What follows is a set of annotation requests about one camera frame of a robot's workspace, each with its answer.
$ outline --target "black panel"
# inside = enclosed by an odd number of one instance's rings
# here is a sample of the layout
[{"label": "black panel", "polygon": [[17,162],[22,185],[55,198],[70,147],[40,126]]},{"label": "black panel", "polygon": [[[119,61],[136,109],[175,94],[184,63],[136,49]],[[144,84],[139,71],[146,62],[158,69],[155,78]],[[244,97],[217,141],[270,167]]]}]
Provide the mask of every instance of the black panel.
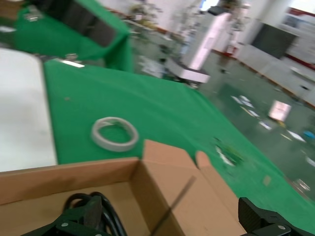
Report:
[{"label": "black panel", "polygon": [[61,21],[66,24],[67,26],[71,27],[72,29],[76,29],[78,21],[80,21],[80,15],[83,11],[83,7],[76,2],[73,2],[67,11],[67,14],[63,16]]},{"label": "black panel", "polygon": [[212,6],[210,7],[210,9],[208,10],[208,13],[214,15],[214,16],[219,16],[223,13],[226,13],[226,10],[220,6]]},{"label": "black panel", "polygon": [[68,13],[72,2],[73,0],[54,0],[46,10],[46,14],[61,21]]},{"label": "black panel", "polygon": [[105,47],[115,38],[115,31],[106,23],[98,21],[87,36],[99,45]]},{"label": "black panel", "polygon": [[30,0],[40,11],[61,21],[83,36],[106,47],[114,40],[115,30],[75,0]]},{"label": "black panel", "polygon": [[252,45],[280,59],[285,56],[296,37],[294,34],[264,24]]}]

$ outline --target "white robot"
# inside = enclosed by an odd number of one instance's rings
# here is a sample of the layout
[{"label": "white robot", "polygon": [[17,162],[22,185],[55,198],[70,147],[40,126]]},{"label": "white robot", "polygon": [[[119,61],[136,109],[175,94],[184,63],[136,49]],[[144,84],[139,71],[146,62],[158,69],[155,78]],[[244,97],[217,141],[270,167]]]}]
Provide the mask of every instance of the white robot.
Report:
[{"label": "white robot", "polygon": [[210,75],[202,66],[230,16],[231,14],[223,7],[211,7],[205,12],[187,53],[181,59],[168,58],[166,68],[179,79],[196,84],[208,82]]}]

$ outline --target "white board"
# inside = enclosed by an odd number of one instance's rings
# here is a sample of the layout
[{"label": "white board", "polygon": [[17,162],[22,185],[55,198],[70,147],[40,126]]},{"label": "white board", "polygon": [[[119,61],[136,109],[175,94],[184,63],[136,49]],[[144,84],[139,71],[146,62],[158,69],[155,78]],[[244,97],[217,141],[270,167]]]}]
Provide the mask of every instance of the white board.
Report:
[{"label": "white board", "polygon": [[269,117],[284,122],[289,115],[290,110],[290,105],[287,105],[283,102],[275,101],[269,112]]},{"label": "white board", "polygon": [[0,172],[56,164],[42,63],[0,48]]}]

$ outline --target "roll of tape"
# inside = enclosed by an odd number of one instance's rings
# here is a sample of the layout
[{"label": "roll of tape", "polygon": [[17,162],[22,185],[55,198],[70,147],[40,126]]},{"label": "roll of tape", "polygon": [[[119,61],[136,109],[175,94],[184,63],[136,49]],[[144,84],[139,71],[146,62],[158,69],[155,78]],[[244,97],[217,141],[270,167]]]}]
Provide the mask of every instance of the roll of tape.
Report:
[{"label": "roll of tape", "polygon": [[[126,132],[131,136],[131,140],[127,143],[116,143],[113,141],[110,141],[106,138],[104,138],[100,133],[99,130],[103,127],[120,124]],[[134,148],[136,143],[139,140],[139,134],[136,128],[127,120],[121,119],[118,117],[107,117],[103,119],[97,120],[93,127],[92,127],[92,139],[93,141],[99,145],[100,147],[115,151],[115,152],[123,152],[123,151],[129,151]]]}]

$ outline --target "green cloth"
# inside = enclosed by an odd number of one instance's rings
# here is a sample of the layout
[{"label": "green cloth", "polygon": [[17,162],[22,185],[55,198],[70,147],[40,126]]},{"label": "green cloth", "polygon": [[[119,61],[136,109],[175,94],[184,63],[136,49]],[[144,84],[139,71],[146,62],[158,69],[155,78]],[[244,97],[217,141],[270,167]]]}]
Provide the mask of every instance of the green cloth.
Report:
[{"label": "green cloth", "polygon": [[38,21],[29,22],[25,19],[28,10],[24,8],[19,12],[16,22],[16,49],[61,58],[67,54],[77,54],[79,60],[103,58],[108,68],[132,72],[132,48],[126,24],[95,0],[76,1],[116,30],[115,40],[110,46],[101,47],[47,15]]},{"label": "green cloth", "polygon": [[[238,197],[248,197],[258,207],[277,211],[291,224],[315,234],[314,203],[303,199],[198,91],[172,81],[94,66],[76,68],[52,60],[44,67],[60,164],[141,157],[145,139],[183,148],[193,159],[201,150]],[[133,150],[114,153],[93,143],[92,125],[104,117],[121,117],[136,127],[140,141]],[[216,145],[236,151],[243,161],[236,167],[227,166]],[[271,178],[268,186],[263,184],[266,176]]]}]

